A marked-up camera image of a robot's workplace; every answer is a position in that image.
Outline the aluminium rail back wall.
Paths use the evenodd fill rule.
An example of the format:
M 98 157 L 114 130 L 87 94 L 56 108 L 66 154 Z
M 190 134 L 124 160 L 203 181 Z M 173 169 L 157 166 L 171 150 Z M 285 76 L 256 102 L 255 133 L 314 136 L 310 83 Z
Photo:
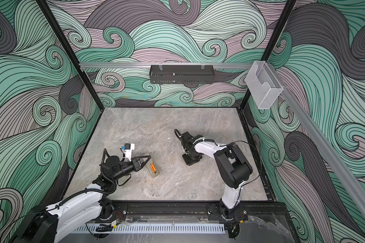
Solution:
M 79 66 L 82 69 L 87 68 L 151 68 L 152 65 L 159 66 L 213 66 L 214 69 L 248 69 L 252 63 L 184 63 L 184 62 L 80 62 Z

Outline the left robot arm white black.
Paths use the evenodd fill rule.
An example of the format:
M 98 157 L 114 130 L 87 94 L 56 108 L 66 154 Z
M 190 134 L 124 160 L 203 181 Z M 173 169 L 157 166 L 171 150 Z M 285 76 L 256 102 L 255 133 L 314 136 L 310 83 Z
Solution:
M 108 195 L 119 187 L 118 180 L 138 172 L 151 156 L 120 159 L 103 151 L 98 177 L 85 189 L 48 205 L 36 206 L 20 218 L 11 243 L 58 243 L 68 234 L 96 218 L 109 219 L 113 206 Z

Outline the aluminium rail wall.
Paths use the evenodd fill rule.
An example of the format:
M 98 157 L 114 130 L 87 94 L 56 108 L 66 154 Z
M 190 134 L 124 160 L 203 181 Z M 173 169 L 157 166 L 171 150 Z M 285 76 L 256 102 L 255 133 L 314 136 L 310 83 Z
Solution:
M 184 63 L 184 62 L 80 62 L 79 66 L 82 69 L 87 68 L 151 68 L 152 65 L 159 66 L 213 66 L 214 69 L 248 69 L 252 63 Z
M 328 116 L 324 115 L 323 118 L 316 121 L 315 117 L 308 114 L 302 107 L 296 94 L 291 91 L 291 86 L 284 82 L 276 68 L 270 63 L 265 64 L 268 67 L 269 73 L 274 76 L 274 80 L 281 87 L 284 99 L 290 105 L 290 108 L 294 111 L 294 114 L 298 117 L 301 124 L 305 127 L 311 140 L 322 154 L 323 159 L 328 162 L 329 166 L 337 175 L 337 178 L 360 210 L 362 216 L 365 218 L 365 189 L 348 168 L 346 161 L 342 157 L 342 153 L 339 151 L 339 147 L 333 144 L 335 134 L 332 132 L 327 133 L 326 128 L 321 127 L 319 123 L 321 121 L 325 123 Z

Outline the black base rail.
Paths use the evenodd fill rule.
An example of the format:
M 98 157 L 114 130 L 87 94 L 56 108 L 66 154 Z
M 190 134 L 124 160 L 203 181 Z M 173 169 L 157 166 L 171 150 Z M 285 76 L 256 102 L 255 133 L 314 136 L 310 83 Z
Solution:
M 140 216 L 196 217 L 200 220 L 238 222 L 258 217 L 269 222 L 290 220 L 283 203 L 273 201 L 241 201 L 235 209 L 223 209 L 219 200 L 114 200 L 112 220 L 133 219 Z

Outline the clear plastic wall bin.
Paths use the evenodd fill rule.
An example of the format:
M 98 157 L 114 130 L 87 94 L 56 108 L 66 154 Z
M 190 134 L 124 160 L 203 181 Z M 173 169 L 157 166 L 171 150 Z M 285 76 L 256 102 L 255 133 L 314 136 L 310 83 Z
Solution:
M 270 109 L 283 91 L 276 69 L 265 61 L 252 64 L 245 83 L 259 110 Z

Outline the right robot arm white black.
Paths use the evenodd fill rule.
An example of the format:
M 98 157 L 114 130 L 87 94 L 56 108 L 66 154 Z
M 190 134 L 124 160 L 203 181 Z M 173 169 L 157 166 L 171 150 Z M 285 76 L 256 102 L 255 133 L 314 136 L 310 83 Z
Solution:
M 241 190 L 248 184 L 253 173 L 251 164 L 236 142 L 221 144 L 202 135 L 192 136 L 189 132 L 174 130 L 184 150 L 182 158 L 186 165 L 198 163 L 203 156 L 215 160 L 221 178 L 225 183 L 224 194 L 220 201 L 220 213 L 225 219 L 234 217 L 240 203 Z

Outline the black wall tray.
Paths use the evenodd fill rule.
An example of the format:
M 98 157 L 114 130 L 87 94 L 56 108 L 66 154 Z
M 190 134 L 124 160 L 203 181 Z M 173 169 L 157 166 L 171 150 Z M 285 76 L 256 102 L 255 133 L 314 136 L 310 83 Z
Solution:
M 208 84 L 215 79 L 213 66 L 159 66 L 152 65 L 149 72 L 152 84 Z

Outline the white remote control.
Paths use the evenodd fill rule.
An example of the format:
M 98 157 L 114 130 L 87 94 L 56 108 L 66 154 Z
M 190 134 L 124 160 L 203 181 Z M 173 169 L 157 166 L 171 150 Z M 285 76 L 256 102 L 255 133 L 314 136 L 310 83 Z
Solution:
M 154 162 L 147 162 L 146 165 L 147 165 L 147 168 L 148 168 L 152 178 L 155 178 L 159 175 L 159 171 Z

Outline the aluminium rail right wall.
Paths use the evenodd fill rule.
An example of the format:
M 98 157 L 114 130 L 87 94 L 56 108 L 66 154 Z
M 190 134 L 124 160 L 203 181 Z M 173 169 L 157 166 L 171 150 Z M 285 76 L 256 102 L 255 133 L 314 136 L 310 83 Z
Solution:
M 284 99 L 290 105 L 290 108 L 294 111 L 294 114 L 298 117 L 301 124 L 305 127 L 311 140 L 322 154 L 323 159 L 328 162 L 329 166 L 337 175 L 337 178 L 360 210 L 362 216 L 365 218 L 365 189 L 348 168 L 346 161 L 342 157 L 342 153 L 339 151 L 339 147 L 333 144 L 335 134 L 332 132 L 327 133 L 326 128 L 321 127 L 319 123 L 321 121 L 325 123 L 328 116 L 324 115 L 323 118 L 316 121 L 315 117 L 308 114 L 302 107 L 296 94 L 291 91 L 291 86 L 284 82 L 276 68 L 270 63 L 265 64 L 268 67 L 269 73 L 274 76 L 274 80 L 281 87 Z

